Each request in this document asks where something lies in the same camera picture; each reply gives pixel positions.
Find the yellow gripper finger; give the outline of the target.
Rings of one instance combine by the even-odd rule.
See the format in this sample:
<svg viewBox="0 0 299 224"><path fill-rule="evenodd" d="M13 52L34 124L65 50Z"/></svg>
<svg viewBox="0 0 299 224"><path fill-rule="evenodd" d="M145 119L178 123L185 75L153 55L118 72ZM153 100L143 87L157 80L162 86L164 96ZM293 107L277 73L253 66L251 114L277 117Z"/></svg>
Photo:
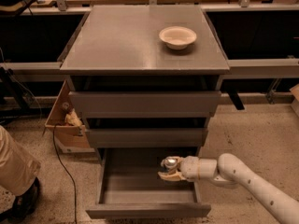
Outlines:
<svg viewBox="0 0 299 224"><path fill-rule="evenodd" d="M177 167L181 161L183 160L182 157L179 156L168 156L161 161L162 167Z"/></svg>
<svg viewBox="0 0 299 224"><path fill-rule="evenodd" d="M159 172L158 176L162 180L170 181L170 182L178 182L178 181L185 181L186 180L186 178L182 175L182 173L178 172L178 171L175 171L173 174Z"/></svg>

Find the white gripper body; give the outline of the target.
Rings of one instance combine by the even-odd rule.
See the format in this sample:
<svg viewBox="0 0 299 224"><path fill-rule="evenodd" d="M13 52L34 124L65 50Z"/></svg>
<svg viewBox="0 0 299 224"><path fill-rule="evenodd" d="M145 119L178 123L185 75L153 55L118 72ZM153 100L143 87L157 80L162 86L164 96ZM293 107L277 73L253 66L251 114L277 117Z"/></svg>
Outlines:
<svg viewBox="0 0 299 224"><path fill-rule="evenodd" d="M183 158L180 163L180 171L186 180L197 180L199 178L199 158L193 156Z"/></svg>

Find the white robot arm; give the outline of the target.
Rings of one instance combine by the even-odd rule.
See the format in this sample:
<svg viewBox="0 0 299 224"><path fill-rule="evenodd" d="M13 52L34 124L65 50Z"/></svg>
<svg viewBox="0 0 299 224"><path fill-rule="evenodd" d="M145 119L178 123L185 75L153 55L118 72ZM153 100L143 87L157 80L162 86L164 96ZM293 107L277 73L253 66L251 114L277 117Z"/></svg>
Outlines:
<svg viewBox="0 0 299 224"><path fill-rule="evenodd" d="M206 179L219 187L241 185L280 223L299 224L299 202L255 174L237 156L224 153L215 159L168 156L161 161L162 180L197 182Z"/></svg>

